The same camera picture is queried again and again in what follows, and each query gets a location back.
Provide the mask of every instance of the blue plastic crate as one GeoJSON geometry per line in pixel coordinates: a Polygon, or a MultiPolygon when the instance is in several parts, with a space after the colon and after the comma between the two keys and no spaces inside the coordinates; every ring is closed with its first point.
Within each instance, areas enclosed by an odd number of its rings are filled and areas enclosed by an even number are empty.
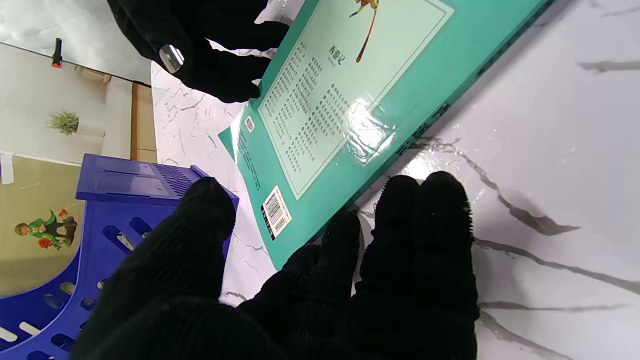
{"type": "MultiPolygon", "coordinates": [[[[65,360],[89,319],[104,281],[146,232],[173,213],[199,168],[180,168],[85,154],[76,198],[86,200],[80,249],[55,279],[26,293],[0,299],[0,327],[18,340],[0,340],[0,359],[65,360]],[[68,296],[60,285],[76,286],[68,296]],[[41,331],[30,336],[27,322],[41,331]]],[[[227,190],[237,209],[239,198],[227,190]]],[[[223,244],[226,260],[230,238],[223,244]]]]}

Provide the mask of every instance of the cartoon child illustration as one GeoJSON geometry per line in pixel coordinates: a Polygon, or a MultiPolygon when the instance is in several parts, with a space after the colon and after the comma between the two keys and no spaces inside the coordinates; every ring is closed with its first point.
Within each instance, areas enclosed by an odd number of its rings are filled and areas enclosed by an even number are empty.
{"type": "Polygon", "coordinates": [[[15,226],[15,233],[21,236],[32,235],[38,238],[38,244],[43,249],[48,249],[53,246],[57,250],[62,248],[62,243],[66,246],[71,246],[74,242],[74,236],[76,234],[76,228],[78,223],[74,220],[74,217],[69,216],[69,212],[66,209],[61,209],[58,212],[58,217],[61,222],[58,222],[56,214],[53,210],[49,210],[51,216],[47,221],[37,218],[31,223],[20,223],[15,226]],[[67,232],[62,235],[58,232],[60,227],[64,227],[67,232]]]}
{"type": "Polygon", "coordinates": [[[373,9],[373,19],[371,20],[371,26],[369,27],[369,33],[367,34],[367,38],[364,40],[364,45],[362,46],[362,50],[360,50],[360,54],[358,54],[358,58],[356,62],[359,63],[362,59],[362,55],[364,54],[364,49],[367,47],[367,43],[369,42],[369,37],[371,36],[371,30],[373,30],[373,22],[376,20],[376,14],[378,14],[378,6],[380,5],[380,0],[356,0],[356,4],[360,3],[360,8],[355,13],[349,15],[349,17],[354,17],[358,15],[365,6],[370,5],[373,9]]]}

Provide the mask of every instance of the beige wall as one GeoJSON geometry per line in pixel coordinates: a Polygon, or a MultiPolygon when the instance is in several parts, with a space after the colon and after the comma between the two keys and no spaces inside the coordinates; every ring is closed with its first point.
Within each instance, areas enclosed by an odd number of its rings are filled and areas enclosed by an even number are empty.
{"type": "Polygon", "coordinates": [[[14,156],[13,172],[15,182],[0,185],[0,296],[36,288],[64,270],[78,250],[84,214],[84,202],[75,200],[80,167],[14,156]],[[46,221],[49,209],[61,208],[79,224],[70,247],[43,249],[34,236],[15,233],[17,224],[46,221]]]}

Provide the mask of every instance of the gloved hand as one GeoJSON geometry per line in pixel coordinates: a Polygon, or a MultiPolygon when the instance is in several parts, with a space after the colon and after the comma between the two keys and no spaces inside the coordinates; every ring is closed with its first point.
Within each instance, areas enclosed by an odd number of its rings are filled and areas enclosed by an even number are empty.
{"type": "Polygon", "coordinates": [[[252,80],[262,77],[268,58],[236,56],[230,50],[278,47],[288,25],[254,20],[268,0],[108,0],[116,22],[138,52],[186,86],[223,102],[260,96],[252,80]]]}

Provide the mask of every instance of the plastic wrap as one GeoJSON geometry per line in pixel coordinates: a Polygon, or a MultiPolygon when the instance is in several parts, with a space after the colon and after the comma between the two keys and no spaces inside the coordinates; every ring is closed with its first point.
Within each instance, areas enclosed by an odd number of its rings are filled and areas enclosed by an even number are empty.
{"type": "Polygon", "coordinates": [[[543,1],[308,0],[221,134],[280,268],[406,151],[543,1]]]}

